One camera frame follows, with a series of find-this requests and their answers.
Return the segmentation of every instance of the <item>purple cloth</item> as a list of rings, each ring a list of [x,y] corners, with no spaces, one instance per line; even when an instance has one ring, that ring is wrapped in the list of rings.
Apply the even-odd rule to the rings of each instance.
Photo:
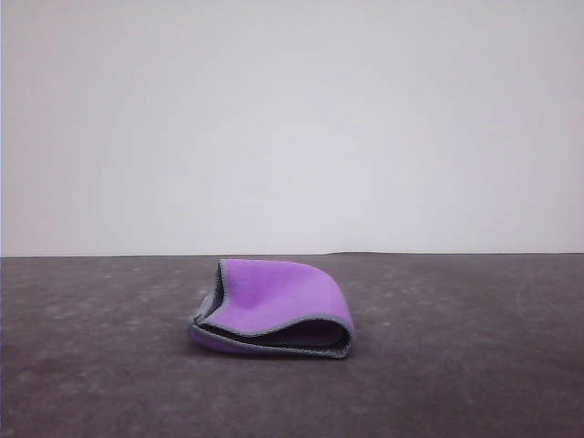
[[[228,259],[190,326],[198,344],[227,353],[343,358],[354,336],[339,286],[313,266]]]

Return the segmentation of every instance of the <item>white backdrop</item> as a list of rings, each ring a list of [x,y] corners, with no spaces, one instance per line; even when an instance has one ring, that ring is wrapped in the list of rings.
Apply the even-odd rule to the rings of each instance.
[[[584,251],[584,2],[2,20],[3,256]]]

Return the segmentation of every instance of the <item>gray table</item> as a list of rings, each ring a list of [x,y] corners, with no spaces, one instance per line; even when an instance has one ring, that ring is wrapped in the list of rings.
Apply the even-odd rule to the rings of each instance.
[[[350,356],[192,345],[216,256],[3,259],[3,436],[584,436],[584,255],[241,258],[333,275]]]

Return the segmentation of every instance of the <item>cloth fold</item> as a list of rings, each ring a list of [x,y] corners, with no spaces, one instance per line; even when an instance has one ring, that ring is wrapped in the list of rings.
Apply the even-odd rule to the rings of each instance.
[[[344,358],[353,322],[335,280],[313,266],[225,259],[189,327],[198,344],[227,353]]]

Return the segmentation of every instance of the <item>microfiber towel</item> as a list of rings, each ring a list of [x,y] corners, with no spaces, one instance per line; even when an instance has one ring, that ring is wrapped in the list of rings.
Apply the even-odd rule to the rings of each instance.
[[[189,327],[198,344],[227,353],[344,358],[354,336],[335,280],[313,266],[226,259]]]

